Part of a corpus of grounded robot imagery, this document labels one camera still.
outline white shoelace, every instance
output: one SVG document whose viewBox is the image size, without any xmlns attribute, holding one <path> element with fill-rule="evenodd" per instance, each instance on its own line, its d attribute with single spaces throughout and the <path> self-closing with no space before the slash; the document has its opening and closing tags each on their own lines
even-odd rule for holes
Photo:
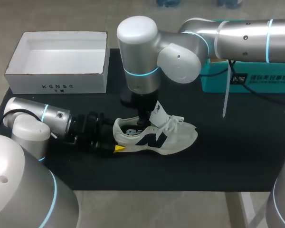
<svg viewBox="0 0 285 228">
<path fill-rule="evenodd" d="M 176 115 L 169 115 L 169 120 L 164 124 L 164 126 L 160 127 L 159 131 L 166 131 L 166 132 L 177 132 L 177 126 L 179 123 L 184 121 L 184 117 L 176 116 Z"/>
</svg>

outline concrete floor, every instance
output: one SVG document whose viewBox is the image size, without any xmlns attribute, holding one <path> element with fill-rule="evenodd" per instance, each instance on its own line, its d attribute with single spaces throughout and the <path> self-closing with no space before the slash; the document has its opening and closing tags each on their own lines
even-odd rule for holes
<svg viewBox="0 0 285 228">
<path fill-rule="evenodd" d="M 151 17 L 159 29 L 177 31 L 192 17 L 285 18 L 285 0 L 244 0 L 238 10 L 219 9 L 214 0 L 181 0 L 175 9 L 156 8 L 154 0 L 0 0 L 0 103 L 9 87 L 3 74 L 23 32 L 108 31 L 110 46 L 116 48 L 118 24 L 134 15 Z M 76 194 L 82 204 L 82 228 L 231 227 L 226 197 L 220 192 L 79 191 Z M 257 210 L 268 193 L 251 193 L 251 196 Z"/>
</svg>

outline black mat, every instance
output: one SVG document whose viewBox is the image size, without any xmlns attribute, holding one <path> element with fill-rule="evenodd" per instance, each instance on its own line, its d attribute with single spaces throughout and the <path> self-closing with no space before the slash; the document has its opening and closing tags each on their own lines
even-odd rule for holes
<svg viewBox="0 0 285 228">
<path fill-rule="evenodd" d="M 110 118 L 136 115 L 119 102 L 125 86 L 118 49 L 111 50 L 106 94 L 13 95 L 71 110 L 104 112 Z M 180 85 L 162 77 L 160 102 L 169 114 L 184 116 L 199 137 L 190 150 L 161 156 L 152 152 L 101 158 L 51 141 L 46 166 L 73 190 L 269 191 L 285 162 L 285 107 L 251 94 L 202 92 L 200 80 Z M 10 132 L 1 127 L 1 134 Z"/>
</svg>

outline sneaker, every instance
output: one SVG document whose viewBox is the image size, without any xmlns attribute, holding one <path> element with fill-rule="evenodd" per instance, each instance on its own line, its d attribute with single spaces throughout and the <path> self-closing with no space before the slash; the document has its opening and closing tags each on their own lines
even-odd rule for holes
<svg viewBox="0 0 285 228">
<path fill-rule="evenodd" d="M 152 150 L 162 155 L 183 151 L 198 137 L 196 127 L 184 122 L 180 116 L 167 115 L 162 106 L 156 105 L 150 116 L 151 126 L 137 125 L 139 117 L 118 118 L 113 125 L 113 135 L 123 152 Z"/>
</svg>

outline white box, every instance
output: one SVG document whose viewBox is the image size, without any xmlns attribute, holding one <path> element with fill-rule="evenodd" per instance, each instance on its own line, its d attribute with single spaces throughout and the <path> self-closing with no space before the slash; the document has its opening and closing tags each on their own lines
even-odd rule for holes
<svg viewBox="0 0 285 228">
<path fill-rule="evenodd" d="M 25 32 L 5 77 L 14 94 L 105 93 L 106 32 Z"/>
</svg>

